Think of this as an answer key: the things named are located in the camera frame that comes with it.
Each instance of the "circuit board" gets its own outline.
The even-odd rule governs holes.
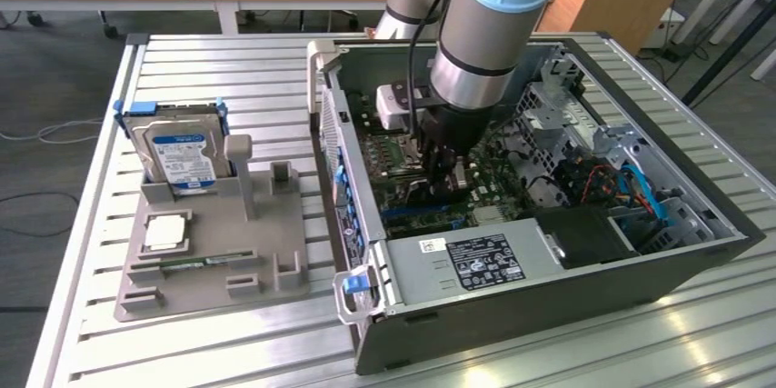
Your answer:
[[[500,151],[497,140],[478,145],[464,165],[470,182],[466,200],[456,204],[408,207],[410,184],[424,178],[421,154],[402,131],[381,129],[368,98],[349,97],[356,134],[382,226],[389,238],[405,238],[513,221],[530,209],[524,182]]]

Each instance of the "white cable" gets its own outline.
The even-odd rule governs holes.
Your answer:
[[[45,144],[74,144],[82,143],[84,141],[93,140],[97,138],[96,135],[85,136],[82,138],[74,138],[73,140],[46,140],[44,137],[49,136],[60,129],[65,127],[78,126],[81,124],[101,124],[101,118],[92,118],[88,120],[72,120],[70,122],[65,122],[62,124],[53,124],[52,126],[44,127],[37,134],[34,135],[24,135],[24,136],[12,136],[8,134],[2,134],[0,132],[0,138],[6,139],[8,141],[28,141],[28,140],[38,140],[41,143]]]

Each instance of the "floor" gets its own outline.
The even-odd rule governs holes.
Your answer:
[[[677,0],[676,9],[688,15],[700,0]],[[30,134],[41,127],[68,120],[89,119],[104,114],[122,42],[102,37],[97,15],[92,13],[42,13],[46,27],[32,28],[24,18],[12,30],[0,32],[0,132]],[[361,16],[361,25],[374,25],[378,14]],[[208,34],[218,32],[218,21],[208,13],[109,13],[121,33]],[[246,26],[244,32],[293,32],[298,13],[270,12]],[[325,29],[325,13],[308,13],[308,31]],[[334,16],[334,29],[346,30],[346,19]],[[776,35],[770,21],[756,40],[744,48],[722,72],[724,77]],[[704,45],[714,60],[725,48]],[[644,57],[653,54],[644,52]],[[776,181],[776,157],[769,140],[776,137],[776,72],[757,83],[748,78],[761,58],[736,75],[700,106],[705,122],[736,147],[760,172]],[[676,65],[644,61],[660,76]],[[692,57],[669,87],[682,95],[710,64]],[[81,126],[57,138],[76,138],[96,133],[97,126]],[[36,141],[0,140],[0,197],[29,192],[60,191],[80,195],[94,142],[50,145]],[[53,232],[73,220],[74,208],[68,199],[40,196],[0,203],[0,227],[36,233]],[[0,374],[2,386],[24,385],[42,313],[10,313],[9,308],[45,307],[58,273],[66,234],[36,238],[0,230]]]

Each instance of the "metal worktable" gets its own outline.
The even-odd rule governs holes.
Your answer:
[[[617,84],[768,233],[657,303],[358,377],[334,315],[334,273],[305,112],[305,46],[357,35],[160,35],[128,45],[114,100],[222,97],[253,137],[252,168],[301,172],[312,292],[294,303],[118,323],[113,299],[138,201],[140,162],[112,111],[89,169],[28,386],[698,386],[776,383],[776,192],[633,58],[572,34]],[[605,119],[618,110],[585,84]]]

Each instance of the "hard drive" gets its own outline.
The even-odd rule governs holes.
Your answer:
[[[200,194],[233,175],[224,154],[226,109],[216,104],[138,102],[116,115],[142,162],[148,183],[177,195]]]

